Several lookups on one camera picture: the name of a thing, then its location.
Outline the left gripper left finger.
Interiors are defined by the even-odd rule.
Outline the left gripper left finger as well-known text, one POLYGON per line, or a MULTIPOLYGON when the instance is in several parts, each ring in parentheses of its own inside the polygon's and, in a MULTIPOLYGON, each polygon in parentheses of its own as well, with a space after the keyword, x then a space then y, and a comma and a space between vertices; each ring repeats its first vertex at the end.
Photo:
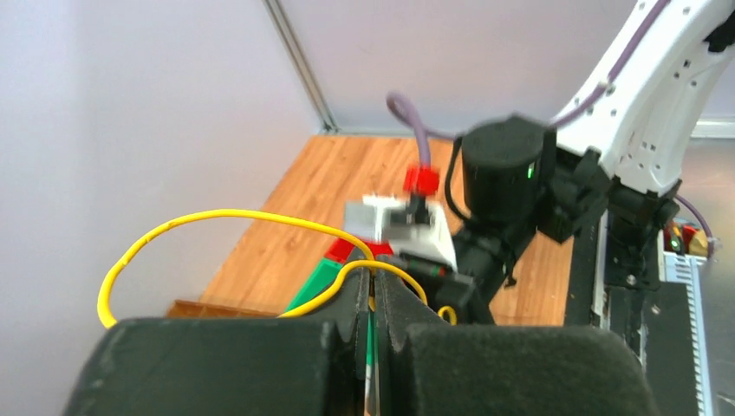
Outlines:
POLYGON ((97 344, 67 415, 360 415, 368 273, 301 317, 119 322, 97 344))

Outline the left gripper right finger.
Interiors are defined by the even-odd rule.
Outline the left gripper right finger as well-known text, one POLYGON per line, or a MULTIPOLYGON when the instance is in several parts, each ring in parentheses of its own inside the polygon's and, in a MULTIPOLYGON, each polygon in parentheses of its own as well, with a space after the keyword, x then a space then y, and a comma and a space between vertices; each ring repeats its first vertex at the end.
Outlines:
POLYGON ((397 277, 374 281, 383 415, 656 415, 640 363, 589 326, 453 326, 397 277))

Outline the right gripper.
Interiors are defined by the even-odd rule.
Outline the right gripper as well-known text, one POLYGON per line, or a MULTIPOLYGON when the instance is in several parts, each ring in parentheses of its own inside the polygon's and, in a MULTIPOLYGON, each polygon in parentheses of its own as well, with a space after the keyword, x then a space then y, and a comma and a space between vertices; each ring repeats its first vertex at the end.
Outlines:
POLYGON ((432 309, 454 308, 462 324, 494 325, 491 300, 517 279, 513 270, 537 233, 532 224, 477 228, 464 225, 452 234, 457 270, 409 254, 396 254, 427 290, 432 309))

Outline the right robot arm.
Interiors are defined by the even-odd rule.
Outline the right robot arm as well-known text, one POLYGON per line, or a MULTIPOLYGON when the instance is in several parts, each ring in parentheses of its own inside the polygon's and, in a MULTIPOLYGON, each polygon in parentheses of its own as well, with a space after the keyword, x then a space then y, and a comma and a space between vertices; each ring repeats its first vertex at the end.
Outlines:
POLYGON ((677 211, 681 163, 707 96, 734 57, 731 1, 640 1, 577 95, 549 122, 512 115, 448 134, 463 162, 467 213, 451 233, 432 202, 438 132, 402 94, 390 112, 413 130, 406 202, 379 206, 371 237, 449 268, 430 305, 490 324, 491 299, 537 233, 562 243, 610 211, 631 270, 677 211))

